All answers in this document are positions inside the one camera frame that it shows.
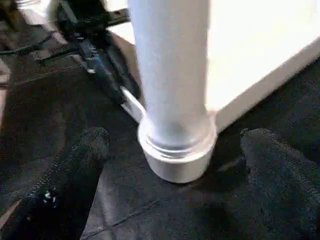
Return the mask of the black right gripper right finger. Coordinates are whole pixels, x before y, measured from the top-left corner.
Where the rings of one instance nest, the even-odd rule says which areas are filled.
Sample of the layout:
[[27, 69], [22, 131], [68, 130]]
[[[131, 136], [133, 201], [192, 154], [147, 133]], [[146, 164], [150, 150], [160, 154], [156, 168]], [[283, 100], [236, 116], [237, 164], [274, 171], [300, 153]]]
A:
[[320, 238], [320, 167], [274, 132], [244, 130], [252, 215], [272, 240]]

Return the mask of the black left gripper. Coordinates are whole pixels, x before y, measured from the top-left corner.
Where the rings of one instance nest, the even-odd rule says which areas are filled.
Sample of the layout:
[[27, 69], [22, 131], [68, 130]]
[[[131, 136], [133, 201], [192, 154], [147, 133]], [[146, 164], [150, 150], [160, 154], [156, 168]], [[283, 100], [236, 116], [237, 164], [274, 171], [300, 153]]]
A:
[[76, 47], [85, 41], [90, 43], [80, 45], [81, 57], [103, 93], [121, 105], [125, 101], [121, 90], [124, 87], [139, 99], [141, 89], [109, 31], [110, 27], [130, 22], [129, 10], [108, 10], [102, 0], [57, 0], [55, 3], [54, 23], [63, 43]]

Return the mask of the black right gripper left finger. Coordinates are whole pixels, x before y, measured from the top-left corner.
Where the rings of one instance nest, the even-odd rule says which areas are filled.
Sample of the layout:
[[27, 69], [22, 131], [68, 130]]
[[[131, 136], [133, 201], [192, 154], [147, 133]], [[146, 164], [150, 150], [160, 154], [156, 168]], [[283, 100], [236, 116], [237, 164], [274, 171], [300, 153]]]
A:
[[109, 158], [109, 135], [91, 127], [66, 145], [0, 228], [2, 240], [78, 240]]

